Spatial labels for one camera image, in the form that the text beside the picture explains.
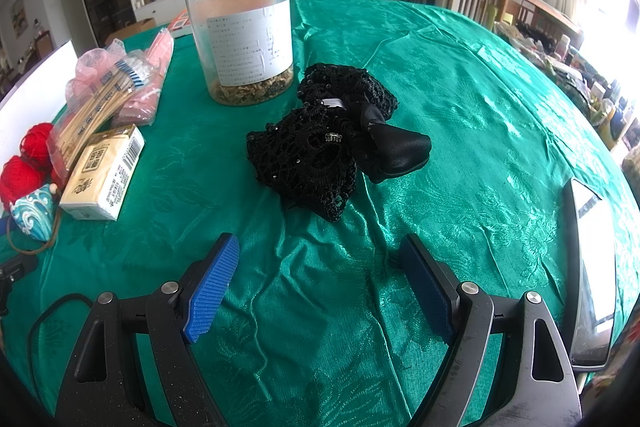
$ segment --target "table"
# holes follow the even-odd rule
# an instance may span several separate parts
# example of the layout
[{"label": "table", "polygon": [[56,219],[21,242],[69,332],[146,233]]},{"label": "table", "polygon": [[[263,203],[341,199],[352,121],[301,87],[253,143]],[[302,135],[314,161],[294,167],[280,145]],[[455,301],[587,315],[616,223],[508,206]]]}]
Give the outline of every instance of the table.
[{"label": "table", "polygon": [[[228,231],[241,243],[238,271],[194,355],[230,425],[405,425],[446,347],[402,274],[399,241],[417,233],[460,280],[487,293],[519,298],[534,289],[559,319],[561,191],[571,176],[612,205],[620,332],[640,289],[638,207],[601,140],[551,81],[448,10],[388,0],[291,6],[296,79],[315,62],[369,69],[398,97],[390,123],[431,136],[429,163],[380,185],[358,174],[335,224],[291,208],[255,180],[245,136],[298,107],[295,87],[252,107],[218,105],[193,38],[178,39],[119,220],[65,216],[55,247],[9,297],[6,349],[24,381],[26,333],[55,299],[150,293]],[[153,35],[126,47],[148,46]],[[0,251],[11,255],[5,238]],[[40,330],[35,367],[50,410],[85,317],[71,303]],[[140,341],[150,395],[168,421],[148,338]],[[467,421],[481,414],[499,342],[492,335]]]}]

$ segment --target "black cable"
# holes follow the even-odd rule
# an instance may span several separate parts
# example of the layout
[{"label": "black cable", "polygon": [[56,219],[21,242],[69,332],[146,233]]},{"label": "black cable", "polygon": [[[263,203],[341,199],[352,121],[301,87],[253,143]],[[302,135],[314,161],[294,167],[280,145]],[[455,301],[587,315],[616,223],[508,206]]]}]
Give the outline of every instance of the black cable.
[{"label": "black cable", "polygon": [[94,302],[86,295],[82,295],[81,293],[69,293],[68,295],[65,295],[60,299],[58,299],[57,301],[53,302],[51,306],[49,306],[46,310],[44,310],[44,312],[42,312],[40,317],[38,317],[36,321],[33,323],[33,326],[31,326],[31,328],[29,329],[29,333],[27,334],[27,362],[29,363],[29,377],[31,378],[31,384],[33,386],[33,391],[36,395],[36,398],[38,399],[40,404],[43,406],[44,406],[44,403],[42,402],[42,397],[40,396],[40,392],[38,391],[38,385],[36,384],[36,376],[33,372],[33,346],[32,346],[33,333],[35,333],[38,327],[45,320],[47,320],[47,318],[49,318],[49,315],[51,315],[54,311],[60,308],[60,306],[62,306],[63,304],[71,301],[82,301],[84,302],[84,304],[89,306],[89,308],[91,308],[94,305]]}]

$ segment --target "red yarn ball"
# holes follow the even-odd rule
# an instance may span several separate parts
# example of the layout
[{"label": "red yarn ball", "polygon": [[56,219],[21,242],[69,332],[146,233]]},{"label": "red yarn ball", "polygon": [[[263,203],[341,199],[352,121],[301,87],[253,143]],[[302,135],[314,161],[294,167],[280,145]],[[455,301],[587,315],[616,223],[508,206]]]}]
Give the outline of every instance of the red yarn ball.
[{"label": "red yarn ball", "polygon": [[27,131],[20,143],[20,153],[36,169],[51,173],[51,158],[47,149],[47,138],[53,129],[52,123],[39,123]]},{"label": "red yarn ball", "polygon": [[0,174],[0,200],[9,210],[9,203],[26,196],[44,185],[47,175],[29,165],[20,156],[12,156]]}]

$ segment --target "blue gripper pad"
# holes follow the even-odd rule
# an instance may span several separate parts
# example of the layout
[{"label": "blue gripper pad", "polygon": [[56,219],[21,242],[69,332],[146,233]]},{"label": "blue gripper pad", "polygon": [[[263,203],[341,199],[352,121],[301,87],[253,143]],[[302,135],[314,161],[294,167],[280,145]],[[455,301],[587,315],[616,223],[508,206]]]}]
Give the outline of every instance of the blue gripper pad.
[{"label": "blue gripper pad", "polygon": [[415,298],[420,304],[422,313],[427,319],[431,329],[436,335],[442,337],[442,340],[451,345],[456,338],[456,330],[450,320],[451,318],[451,299],[457,298],[457,293],[454,290],[455,296],[450,293],[447,294],[443,285],[438,281],[433,269],[429,266],[425,260],[425,255],[420,253],[418,246],[426,252],[431,258],[433,263],[436,263],[431,254],[428,253],[426,248],[422,245],[422,242],[414,234],[406,236],[400,243],[400,262],[402,264],[402,270],[414,291]]},{"label": "blue gripper pad", "polygon": [[201,334],[209,331],[226,288],[238,267],[239,253],[238,239],[235,235],[230,235],[185,306],[187,316],[182,331],[191,344]]}]

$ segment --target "transparent jar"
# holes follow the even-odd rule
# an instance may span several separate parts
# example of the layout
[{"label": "transparent jar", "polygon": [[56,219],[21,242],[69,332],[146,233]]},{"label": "transparent jar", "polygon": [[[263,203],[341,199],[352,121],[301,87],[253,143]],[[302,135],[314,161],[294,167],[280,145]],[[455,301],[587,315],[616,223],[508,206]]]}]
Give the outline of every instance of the transparent jar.
[{"label": "transparent jar", "polygon": [[270,100],[293,82],[289,0],[186,0],[211,98]]}]

